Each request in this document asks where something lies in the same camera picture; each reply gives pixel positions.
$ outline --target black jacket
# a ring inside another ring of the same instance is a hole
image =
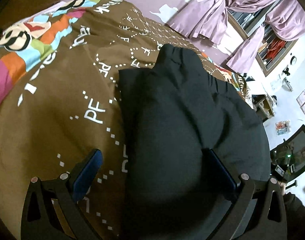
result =
[[[294,194],[284,195],[288,240],[305,240],[305,207]]]
[[[165,44],[153,69],[119,71],[128,155],[122,239],[204,240],[230,207],[202,149],[238,174],[269,179],[261,119],[228,82],[203,68],[192,50]],[[252,214],[251,201],[238,228]]]

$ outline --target brown duvet cover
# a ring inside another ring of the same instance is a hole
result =
[[[92,148],[104,163],[79,206],[103,239],[119,234],[127,154],[118,70],[152,68],[170,43],[243,96],[244,82],[123,0],[75,0],[0,40],[0,218],[20,239],[30,179],[69,172]]]

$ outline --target desk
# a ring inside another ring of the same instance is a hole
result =
[[[258,95],[257,97],[253,98],[253,103],[255,105],[256,114],[262,118],[263,122],[275,116],[275,112],[272,107],[273,102],[269,96]]]

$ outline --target cartoon character print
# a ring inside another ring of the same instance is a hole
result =
[[[232,76],[231,76],[232,73],[229,70],[222,68],[215,63],[214,63],[214,65],[218,69],[218,71],[224,76],[225,80],[235,87]]]
[[[31,44],[33,38],[39,38],[50,27],[50,22],[26,22],[12,25],[4,31],[0,46],[4,46],[9,52],[23,51]]]
[[[58,11],[63,11],[63,10],[69,10],[70,8],[79,8],[80,6],[82,6],[85,3],[86,0],[73,0],[70,2],[67,2],[66,4],[64,4],[62,7],[60,7],[58,9]]]

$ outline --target metal bolt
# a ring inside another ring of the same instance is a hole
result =
[[[248,176],[248,174],[246,174],[246,173],[243,173],[243,174],[241,175],[241,177],[242,177],[242,179],[244,179],[244,180],[248,180],[248,179],[249,179],[249,176]]]
[[[63,174],[60,175],[60,178],[62,180],[67,179],[68,178],[68,174],[67,173],[63,173]]]
[[[35,182],[37,182],[38,181],[38,178],[37,177],[33,177],[32,179],[31,179],[31,182],[32,183],[35,183]]]
[[[276,184],[276,183],[277,183],[277,179],[271,178],[271,179],[270,179],[270,182],[273,183],[273,184]]]

